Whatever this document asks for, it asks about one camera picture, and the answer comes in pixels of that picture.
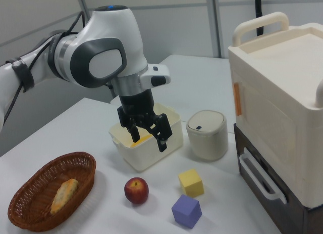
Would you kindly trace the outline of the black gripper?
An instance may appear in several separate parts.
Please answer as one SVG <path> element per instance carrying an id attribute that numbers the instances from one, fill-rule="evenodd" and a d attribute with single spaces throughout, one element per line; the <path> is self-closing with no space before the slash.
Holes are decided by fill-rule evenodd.
<path id="1" fill-rule="evenodd" d="M 156 115 L 151 89 L 134 96 L 120 96 L 121 106 L 117 109 L 120 124 L 127 128 L 134 143 L 140 140 L 138 127 L 151 133 L 160 152 L 167 149 L 167 140 L 172 136 L 171 126 L 165 113 Z"/>

